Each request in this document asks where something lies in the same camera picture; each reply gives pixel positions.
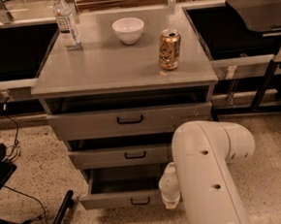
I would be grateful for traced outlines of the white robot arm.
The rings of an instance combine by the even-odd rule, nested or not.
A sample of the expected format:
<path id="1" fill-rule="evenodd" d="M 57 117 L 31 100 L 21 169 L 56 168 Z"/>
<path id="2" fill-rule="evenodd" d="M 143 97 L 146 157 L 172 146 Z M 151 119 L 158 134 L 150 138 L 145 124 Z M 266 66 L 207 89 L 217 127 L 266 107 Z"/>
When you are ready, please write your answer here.
<path id="1" fill-rule="evenodd" d="M 228 163 L 252 157 L 249 130 L 231 122 L 190 121 L 172 136 L 172 161 L 160 177 L 166 208 L 183 203 L 188 224 L 251 224 Z"/>

